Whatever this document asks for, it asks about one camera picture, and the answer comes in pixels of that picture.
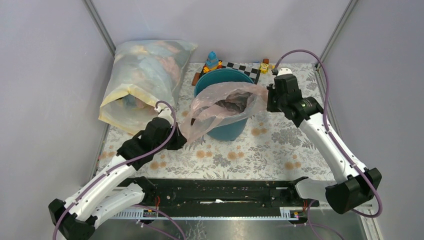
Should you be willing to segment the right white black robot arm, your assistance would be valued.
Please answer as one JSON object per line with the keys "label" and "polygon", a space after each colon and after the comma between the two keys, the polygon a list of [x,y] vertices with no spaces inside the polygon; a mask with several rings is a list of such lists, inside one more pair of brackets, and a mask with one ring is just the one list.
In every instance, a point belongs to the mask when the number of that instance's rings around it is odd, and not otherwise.
{"label": "right white black robot arm", "polygon": [[318,149],[334,181],[301,177],[291,182],[287,201],[293,206],[306,199],[328,203],[338,214],[344,214],[370,201],[382,180],[377,168],[368,168],[353,156],[324,116],[324,109],[314,97],[303,97],[298,80],[292,73],[274,77],[267,86],[267,111],[284,113]]}

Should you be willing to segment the pink trash bag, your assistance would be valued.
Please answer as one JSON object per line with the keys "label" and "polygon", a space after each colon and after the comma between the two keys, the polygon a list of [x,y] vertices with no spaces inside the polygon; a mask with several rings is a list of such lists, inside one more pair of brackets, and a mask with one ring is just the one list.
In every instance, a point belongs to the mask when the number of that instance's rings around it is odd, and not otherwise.
{"label": "pink trash bag", "polygon": [[202,90],[192,101],[179,129],[191,143],[215,127],[266,111],[268,90],[248,82],[222,82]]}

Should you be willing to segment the teal plastic trash bin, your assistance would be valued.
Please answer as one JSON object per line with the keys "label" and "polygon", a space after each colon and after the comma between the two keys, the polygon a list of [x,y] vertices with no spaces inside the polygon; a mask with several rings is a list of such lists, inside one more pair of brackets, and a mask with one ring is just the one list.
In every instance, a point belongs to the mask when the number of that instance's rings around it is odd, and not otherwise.
{"label": "teal plastic trash bin", "polygon": [[[255,82],[248,77],[244,72],[232,68],[220,68],[199,78],[194,86],[194,97],[196,97],[206,87],[224,83],[224,82],[244,82],[254,84]],[[247,119],[239,120],[237,122],[217,126],[209,131],[207,134],[219,141],[234,141],[244,131],[247,124]]]}

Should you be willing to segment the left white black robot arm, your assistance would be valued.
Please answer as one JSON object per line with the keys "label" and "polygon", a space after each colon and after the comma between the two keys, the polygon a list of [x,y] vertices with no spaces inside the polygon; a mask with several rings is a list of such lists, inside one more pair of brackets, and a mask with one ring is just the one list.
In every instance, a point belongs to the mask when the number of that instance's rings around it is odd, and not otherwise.
{"label": "left white black robot arm", "polygon": [[88,240],[105,221],[130,206],[159,203],[156,186],[146,177],[113,190],[152,161],[161,150],[179,150],[186,143],[177,122],[155,117],[145,130],[125,141],[109,164],[66,200],[54,199],[48,210],[55,226],[53,239],[61,233],[67,240]]}

